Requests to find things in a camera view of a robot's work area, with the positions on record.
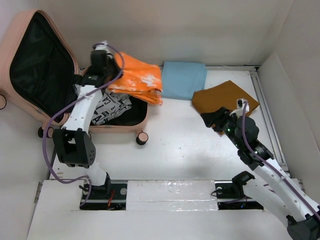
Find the mustard brown cloth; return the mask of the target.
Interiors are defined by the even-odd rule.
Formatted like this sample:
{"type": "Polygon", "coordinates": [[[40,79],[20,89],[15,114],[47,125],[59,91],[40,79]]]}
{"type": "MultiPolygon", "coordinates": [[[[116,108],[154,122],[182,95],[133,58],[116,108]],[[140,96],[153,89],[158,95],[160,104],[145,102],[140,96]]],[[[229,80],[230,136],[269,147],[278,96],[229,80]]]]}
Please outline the mustard brown cloth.
{"type": "Polygon", "coordinates": [[[247,117],[260,105],[257,100],[231,80],[215,87],[195,92],[191,103],[195,110],[202,114],[215,112],[221,107],[234,111],[237,108],[238,99],[248,101],[249,112],[245,114],[247,117]]]}

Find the newspaper print cloth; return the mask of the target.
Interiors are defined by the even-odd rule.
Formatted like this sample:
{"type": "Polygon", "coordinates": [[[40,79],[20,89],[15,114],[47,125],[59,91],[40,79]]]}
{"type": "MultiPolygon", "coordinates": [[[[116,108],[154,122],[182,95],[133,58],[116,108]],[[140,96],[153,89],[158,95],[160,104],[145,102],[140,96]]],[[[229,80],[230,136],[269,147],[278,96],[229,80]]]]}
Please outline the newspaper print cloth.
{"type": "Polygon", "coordinates": [[[87,93],[96,89],[94,86],[75,84],[73,88],[81,101],[75,104],[65,123],[67,129],[76,130],[80,127],[86,130],[90,123],[95,126],[104,125],[132,108],[129,94],[98,90],[87,96],[87,93]]]}

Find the orange tie-dye cloth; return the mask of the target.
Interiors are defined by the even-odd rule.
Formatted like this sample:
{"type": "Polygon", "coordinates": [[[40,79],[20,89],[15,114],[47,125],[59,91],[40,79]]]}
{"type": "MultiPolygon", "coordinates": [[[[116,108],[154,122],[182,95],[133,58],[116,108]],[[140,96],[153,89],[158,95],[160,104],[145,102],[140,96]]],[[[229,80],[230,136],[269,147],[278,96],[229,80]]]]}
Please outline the orange tie-dye cloth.
{"type": "Polygon", "coordinates": [[[118,66],[124,65],[122,77],[108,86],[113,93],[129,94],[151,105],[162,105],[162,73],[158,65],[148,64],[121,52],[114,55],[118,66]]]}

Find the light blue cloth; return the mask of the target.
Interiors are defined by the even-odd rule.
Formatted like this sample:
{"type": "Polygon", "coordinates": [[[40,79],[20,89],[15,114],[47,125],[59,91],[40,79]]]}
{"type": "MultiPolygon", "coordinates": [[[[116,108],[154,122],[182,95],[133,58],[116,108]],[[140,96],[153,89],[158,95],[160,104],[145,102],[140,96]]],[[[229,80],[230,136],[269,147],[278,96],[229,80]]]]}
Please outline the light blue cloth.
{"type": "Polygon", "coordinates": [[[161,77],[163,98],[190,101],[195,92],[205,89],[207,69],[198,62],[165,61],[161,77]]]}

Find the pink hardshell suitcase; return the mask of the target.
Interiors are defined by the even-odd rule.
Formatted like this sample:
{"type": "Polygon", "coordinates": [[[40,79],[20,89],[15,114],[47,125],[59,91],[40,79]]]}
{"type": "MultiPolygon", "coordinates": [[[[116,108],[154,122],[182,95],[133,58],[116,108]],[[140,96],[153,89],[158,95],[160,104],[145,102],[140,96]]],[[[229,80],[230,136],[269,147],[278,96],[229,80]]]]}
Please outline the pink hardshell suitcase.
{"type": "MultiPolygon", "coordinates": [[[[54,114],[77,100],[74,85],[79,73],[78,62],[52,19],[42,10],[16,14],[0,44],[0,94],[42,123],[38,135],[48,126],[54,114]]],[[[129,97],[136,111],[126,111],[116,120],[123,124],[93,125],[90,133],[136,132],[136,142],[144,145],[149,136],[143,131],[147,124],[147,103],[129,97]]],[[[49,125],[61,126],[71,109],[63,110],[49,125]]]]}

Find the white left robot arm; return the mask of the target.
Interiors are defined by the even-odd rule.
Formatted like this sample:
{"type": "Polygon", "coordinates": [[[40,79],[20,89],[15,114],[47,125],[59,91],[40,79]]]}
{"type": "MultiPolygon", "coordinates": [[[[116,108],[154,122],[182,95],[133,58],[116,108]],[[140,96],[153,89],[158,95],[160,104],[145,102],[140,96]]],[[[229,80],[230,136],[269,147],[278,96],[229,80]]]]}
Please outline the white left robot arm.
{"type": "Polygon", "coordinates": [[[111,81],[120,68],[107,46],[96,45],[90,55],[91,65],[79,75],[77,103],[65,124],[53,133],[58,160],[68,167],[87,169],[95,194],[107,198],[111,194],[111,180],[95,162],[96,147],[89,135],[89,128],[99,101],[103,97],[101,86],[111,81]]]}

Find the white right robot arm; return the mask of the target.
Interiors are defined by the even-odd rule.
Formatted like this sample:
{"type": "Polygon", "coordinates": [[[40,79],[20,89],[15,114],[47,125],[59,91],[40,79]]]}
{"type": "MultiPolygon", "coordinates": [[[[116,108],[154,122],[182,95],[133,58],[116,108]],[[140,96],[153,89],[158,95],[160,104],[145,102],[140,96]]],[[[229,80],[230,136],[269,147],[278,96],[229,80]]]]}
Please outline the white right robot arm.
{"type": "Polygon", "coordinates": [[[240,160],[251,170],[232,178],[232,193],[262,205],[280,220],[293,240],[318,240],[319,203],[301,190],[258,140],[260,130],[255,121],[245,114],[237,116],[225,107],[200,116],[206,127],[228,137],[240,160]]]}

